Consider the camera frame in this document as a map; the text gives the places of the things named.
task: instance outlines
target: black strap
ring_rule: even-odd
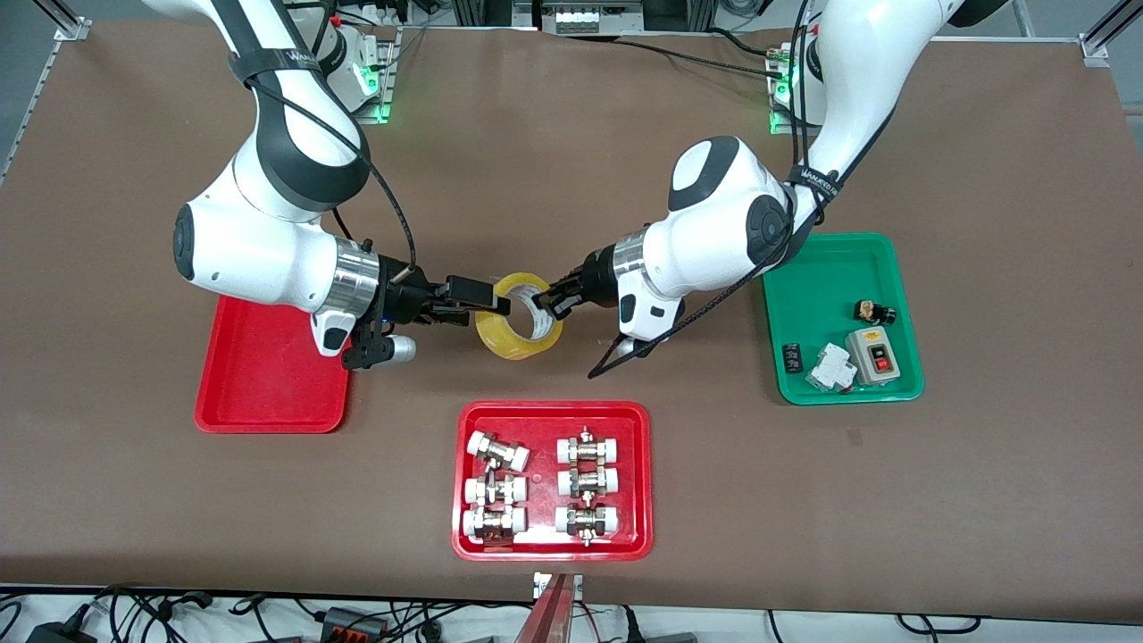
[[[790,168],[790,175],[786,176],[786,183],[793,185],[805,185],[813,190],[818,198],[823,201],[822,204],[829,203],[841,191],[842,183],[838,179],[836,172],[830,172],[829,175],[817,171],[813,167],[805,164],[796,164]]]
[[[266,71],[304,69],[321,71],[321,65],[313,54],[305,49],[255,49],[247,51],[241,57],[231,54],[226,62],[230,63],[230,71],[242,83],[255,75]]]

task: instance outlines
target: tray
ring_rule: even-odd
[[[194,423],[211,434],[323,434],[345,413],[349,372],[288,305],[219,296]]]
[[[650,552],[654,540],[650,493],[650,418],[633,402],[474,402],[461,413],[456,436],[456,475],[453,489],[453,550],[466,561],[636,561]],[[592,541],[590,547],[555,531],[555,507],[572,499],[560,497],[555,473],[567,465],[555,460],[555,441],[577,436],[584,426],[599,439],[616,440],[620,490],[599,499],[618,509],[620,530]],[[528,480],[528,530],[505,547],[486,548],[461,530],[464,481],[483,473],[485,464],[465,450],[473,432],[494,434],[501,442],[518,442],[531,450],[523,475]]]
[[[791,404],[861,404],[904,402],[925,389],[905,287],[897,267],[897,252],[884,234],[846,232],[810,234],[790,263],[762,274],[770,343],[778,391]],[[822,392],[806,381],[826,343],[841,348],[846,336],[869,324],[853,318],[854,303],[871,298],[897,308],[897,319],[885,331],[893,345],[901,378],[882,387],[855,383],[848,394]],[[801,345],[805,371],[786,373],[782,346]]]

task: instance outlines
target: tape roll core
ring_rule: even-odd
[[[563,331],[562,321],[557,320],[545,310],[541,310],[531,300],[549,288],[547,283],[530,272],[514,272],[501,279],[493,286],[498,297],[511,297],[531,313],[531,337],[525,338],[512,330],[507,319],[495,312],[477,312],[477,333],[488,351],[504,360],[526,360],[543,353],[560,339]]]

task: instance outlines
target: green tray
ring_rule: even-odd
[[[913,323],[905,287],[897,268],[897,252],[884,234],[847,232],[810,234],[801,251],[786,265],[762,274],[770,344],[778,391],[791,404],[861,404],[914,400],[925,389],[921,361],[913,339]],[[897,308],[897,319],[885,330],[901,368],[901,378],[882,387],[854,386],[848,394],[822,392],[806,381],[826,343],[846,347],[846,336],[868,329],[853,318],[854,303],[871,298]],[[782,346],[801,345],[805,371],[786,373]]]

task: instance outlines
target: gray floor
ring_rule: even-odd
[[[1032,27],[1038,37],[1072,37],[1095,23],[1116,0],[1026,0]],[[138,0],[70,0],[77,13],[99,21],[153,18]],[[745,29],[793,24],[799,0],[777,0],[766,16]],[[720,11],[720,26],[743,26],[742,18]],[[0,0],[0,154],[16,136],[27,110],[35,81],[53,46],[55,25],[31,0]],[[945,27],[949,35],[1020,35],[1015,15],[1006,7],[982,24],[968,29]],[[1112,75],[1125,104],[1125,115],[1143,153],[1143,21],[1127,30],[1109,47]]]

